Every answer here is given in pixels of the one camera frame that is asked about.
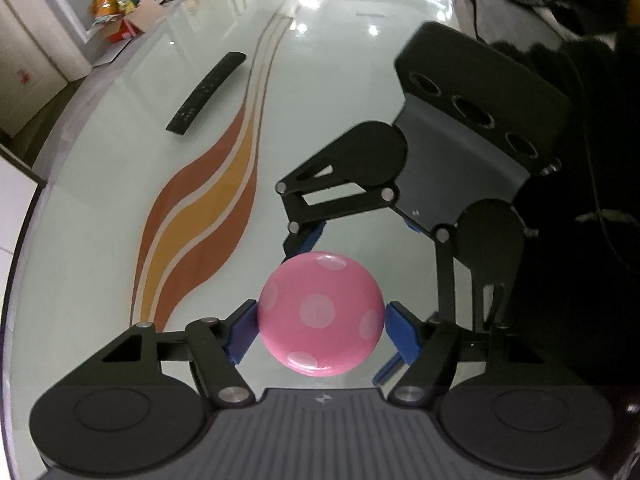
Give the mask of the white tv cabinet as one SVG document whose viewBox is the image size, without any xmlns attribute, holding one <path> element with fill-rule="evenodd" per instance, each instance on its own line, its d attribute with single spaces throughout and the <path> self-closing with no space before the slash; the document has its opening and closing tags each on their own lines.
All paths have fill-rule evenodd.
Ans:
<svg viewBox="0 0 640 480">
<path fill-rule="evenodd" d="M 4 307 L 30 219 L 47 183 L 4 145 L 0 178 L 1 307 Z"/>
</svg>

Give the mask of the pink polka dot jar cap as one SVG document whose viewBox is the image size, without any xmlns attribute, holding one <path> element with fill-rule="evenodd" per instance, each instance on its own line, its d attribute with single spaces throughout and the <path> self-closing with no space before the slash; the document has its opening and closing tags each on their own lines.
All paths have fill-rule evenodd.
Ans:
<svg viewBox="0 0 640 480">
<path fill-rule="evenodd" d="M 378 344 L 383 294 L 359 262 L 305 252 L 267 278 L 257 324 L 262 343 L 281 364 L 301 375 L 333 377 L 362 364 Z"/>
</svg>

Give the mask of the black remote control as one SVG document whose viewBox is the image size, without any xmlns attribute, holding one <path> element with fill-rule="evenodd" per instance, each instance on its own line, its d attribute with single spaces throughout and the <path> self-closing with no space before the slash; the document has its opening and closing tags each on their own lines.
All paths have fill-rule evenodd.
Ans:
<svg viewBox="0 0 640 480">
<path fill-rule="evenodd" d="M 183 136 L 209 99 L 246 60 L 243 52 L 228 52 L 198 83 L 168 122 L 166 130 Z"/>
</svg>

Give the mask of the cardboard box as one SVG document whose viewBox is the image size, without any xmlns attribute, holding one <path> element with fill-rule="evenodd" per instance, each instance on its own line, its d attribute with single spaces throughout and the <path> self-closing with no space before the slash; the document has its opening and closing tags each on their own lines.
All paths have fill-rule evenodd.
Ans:
<svg viewBox="0 0 640 480">
<path fill-rule="evenodd" d="M 104 26 L 101 34 L 111 44 L 146 34 L 167 16 L 166 9 L 155 0 L 141 0 L 130 13 Z"/>
</svg>

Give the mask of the orange snack bag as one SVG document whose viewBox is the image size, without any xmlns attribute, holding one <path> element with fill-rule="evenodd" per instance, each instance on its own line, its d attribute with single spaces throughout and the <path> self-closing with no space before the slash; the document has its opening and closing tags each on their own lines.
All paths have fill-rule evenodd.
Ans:
<svg viewBox="0 0 640 480">
<path fill-rule="evenodd" d="M 113 21 L 120 15 L 118 0 L 93 0 L 91 12 L 95 25 Z"/>
</svg>

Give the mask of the cream room door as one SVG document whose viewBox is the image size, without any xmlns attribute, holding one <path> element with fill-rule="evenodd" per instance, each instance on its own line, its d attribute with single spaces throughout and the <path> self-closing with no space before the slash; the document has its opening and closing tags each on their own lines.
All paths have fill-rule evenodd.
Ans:
<svg viewBox="0 0 640 480">
<path fill-rule="evenodd" d="M 0 120 L 11 138 L 67 84 L 6 0 L 0 4 Z"/>
</svg>

